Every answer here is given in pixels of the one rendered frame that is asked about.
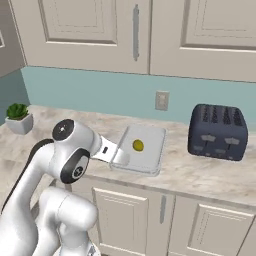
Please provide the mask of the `beige cupboard door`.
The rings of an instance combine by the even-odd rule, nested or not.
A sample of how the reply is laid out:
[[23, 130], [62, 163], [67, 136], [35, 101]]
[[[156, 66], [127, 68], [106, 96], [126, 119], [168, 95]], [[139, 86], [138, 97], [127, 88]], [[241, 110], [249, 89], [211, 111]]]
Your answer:
[[[10, 0], [30, 66], [149, 72], [151, 0]], [[139, 6], [139, 58], [133, 9]]]
[[256, 82], [256, 0], [153, 0], [150, 72]]
[[256, 213], [177, 196], [168, 256], [256, 256]]
[[[174, 196], [128, 187], [94, 186], [95, 243], [108, 256], [167, 256]], [[160, 204], [166, 195], [165, 219]]]

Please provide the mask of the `beige wall outlet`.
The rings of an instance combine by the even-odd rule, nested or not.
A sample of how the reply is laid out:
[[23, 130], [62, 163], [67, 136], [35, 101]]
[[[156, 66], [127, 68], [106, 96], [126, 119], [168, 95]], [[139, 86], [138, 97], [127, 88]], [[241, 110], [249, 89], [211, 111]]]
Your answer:
[[157, 91], [155, 96], [155, 109], [161, 111], [168, 110], [169, 103], [169, 95], [168, 91]]

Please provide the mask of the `beige lower cupboard door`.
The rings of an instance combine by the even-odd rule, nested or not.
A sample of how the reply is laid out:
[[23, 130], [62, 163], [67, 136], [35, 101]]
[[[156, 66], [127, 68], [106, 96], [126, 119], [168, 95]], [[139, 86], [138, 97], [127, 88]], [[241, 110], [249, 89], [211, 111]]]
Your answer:
[[[167, 256], [174, 196], [128, 187], [94, 186], [95, 243], [108, 256]], [[166, 195], [165, 219], [160, 204]]]
[[256, 256], [256, 213], [177, 196], [168, 256]]

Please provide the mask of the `beige upper cupboard door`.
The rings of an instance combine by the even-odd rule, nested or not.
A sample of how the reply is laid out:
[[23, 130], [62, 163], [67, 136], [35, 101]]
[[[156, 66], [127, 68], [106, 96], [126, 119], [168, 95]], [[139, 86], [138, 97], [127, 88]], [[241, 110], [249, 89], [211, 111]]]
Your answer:
[[150, 72], [256, 82], [256, 0], [153, 0]]
[[[10, 0], [30, 66], [149, 72], [151, 0]], [[139, 6], [139, 58], [133, 9]]]

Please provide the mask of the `clear plastic tupperware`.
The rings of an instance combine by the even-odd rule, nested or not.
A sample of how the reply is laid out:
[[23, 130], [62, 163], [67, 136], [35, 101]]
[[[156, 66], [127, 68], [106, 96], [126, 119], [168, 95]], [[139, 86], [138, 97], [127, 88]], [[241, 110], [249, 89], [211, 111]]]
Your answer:
[[[151, 125], [129, 125], [118, 146], [130, 154], [127, 166], [111, 165], [112, 170], [140, 173], [146, 176], [157, 176], [161, 169], [166, 130]], [[133, 141], [140, 139], [144, 144], [142, 152], [133, 149]]]

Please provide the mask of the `yellow lemon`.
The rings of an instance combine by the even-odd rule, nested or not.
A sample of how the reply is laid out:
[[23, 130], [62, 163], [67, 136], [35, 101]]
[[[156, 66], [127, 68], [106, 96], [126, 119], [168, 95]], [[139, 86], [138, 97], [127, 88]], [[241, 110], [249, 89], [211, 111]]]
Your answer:
[[134, 140], [132, 146], [135, 151], [142, 152], [144, 150], [144, 144], [140, 139]]

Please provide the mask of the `green plant in white pot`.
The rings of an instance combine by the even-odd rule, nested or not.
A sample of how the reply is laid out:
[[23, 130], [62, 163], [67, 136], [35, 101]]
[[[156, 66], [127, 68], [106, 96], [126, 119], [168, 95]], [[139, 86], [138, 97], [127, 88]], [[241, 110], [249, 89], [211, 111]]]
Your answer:
[[6, 111], [5, 123], [13, 133], [26, 135], [33, 128], [33, 114], [25, 104], [14, 103]]

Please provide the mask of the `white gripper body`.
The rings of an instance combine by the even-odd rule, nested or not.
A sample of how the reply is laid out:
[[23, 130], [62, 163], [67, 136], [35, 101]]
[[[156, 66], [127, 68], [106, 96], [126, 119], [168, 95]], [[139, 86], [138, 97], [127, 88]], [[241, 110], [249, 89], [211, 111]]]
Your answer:
[[121, 149], [117, 144], [111, 145], [111, 165], [127, 166], [130, 161], [130, 154]]

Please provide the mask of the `grey side cupboard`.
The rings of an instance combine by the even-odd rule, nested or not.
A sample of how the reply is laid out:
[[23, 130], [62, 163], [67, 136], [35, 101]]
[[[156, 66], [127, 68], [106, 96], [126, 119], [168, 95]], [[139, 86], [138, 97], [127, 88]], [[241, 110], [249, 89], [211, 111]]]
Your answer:
[[0, 77], [26, 65], [10, 0], [0, 0]]

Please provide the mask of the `dark blue toaster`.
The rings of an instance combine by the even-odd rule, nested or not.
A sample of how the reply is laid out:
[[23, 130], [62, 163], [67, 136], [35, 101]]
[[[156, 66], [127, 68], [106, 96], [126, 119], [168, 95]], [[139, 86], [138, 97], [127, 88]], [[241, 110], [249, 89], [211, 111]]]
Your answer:
[[187, 150], [192, 155], [241, 161], [248, 129], [237, 107], [197, 104], [191, 115]]

